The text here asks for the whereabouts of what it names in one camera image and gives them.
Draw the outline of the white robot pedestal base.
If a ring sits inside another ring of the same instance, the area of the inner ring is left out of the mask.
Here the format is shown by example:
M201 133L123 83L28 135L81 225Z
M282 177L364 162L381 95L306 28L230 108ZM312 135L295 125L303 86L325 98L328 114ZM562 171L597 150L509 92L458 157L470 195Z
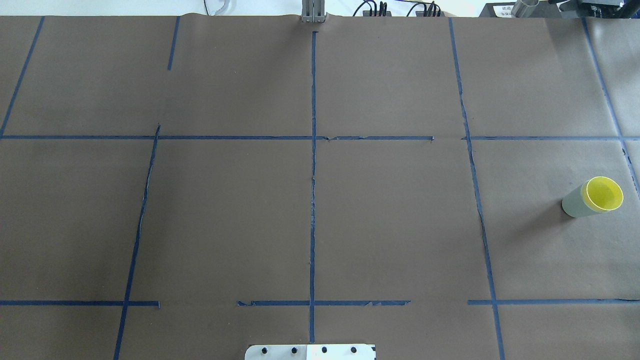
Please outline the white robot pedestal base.
M376 360L374 344L256 344L247 348L245 360Z

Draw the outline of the steel cylinder weight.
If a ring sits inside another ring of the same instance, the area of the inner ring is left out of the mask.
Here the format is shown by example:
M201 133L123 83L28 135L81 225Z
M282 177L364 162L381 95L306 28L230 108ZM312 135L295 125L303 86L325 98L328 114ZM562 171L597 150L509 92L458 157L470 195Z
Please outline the steel cylinder weight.
M539 4L539 0L516 0L510 14L513 18L530 18Z

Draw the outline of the yellow plastic cup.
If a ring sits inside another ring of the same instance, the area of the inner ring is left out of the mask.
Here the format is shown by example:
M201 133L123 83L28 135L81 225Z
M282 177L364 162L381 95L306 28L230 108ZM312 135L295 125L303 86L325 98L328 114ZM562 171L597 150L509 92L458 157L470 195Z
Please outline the yellow plastic cup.
M624 202L623 191L609 177L590 178L582 185L582 200L590 210L603 214L620 208Z

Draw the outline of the green plastic cup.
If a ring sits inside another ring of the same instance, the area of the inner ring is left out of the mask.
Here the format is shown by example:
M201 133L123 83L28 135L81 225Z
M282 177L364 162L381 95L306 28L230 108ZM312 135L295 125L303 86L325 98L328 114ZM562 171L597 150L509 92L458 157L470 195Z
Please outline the green plastic cup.
M588 181L581 184L562 199L561 206L565 214L572 218L582 218L602 213L601 208L590 197L588 185Z

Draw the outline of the aluminium frame post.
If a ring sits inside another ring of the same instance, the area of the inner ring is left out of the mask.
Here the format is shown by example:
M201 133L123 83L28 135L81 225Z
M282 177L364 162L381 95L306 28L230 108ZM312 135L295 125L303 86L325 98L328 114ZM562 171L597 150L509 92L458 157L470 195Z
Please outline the aluminium frame post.
M325 0L302 0L301 5L302 23L324 23L326 21Z

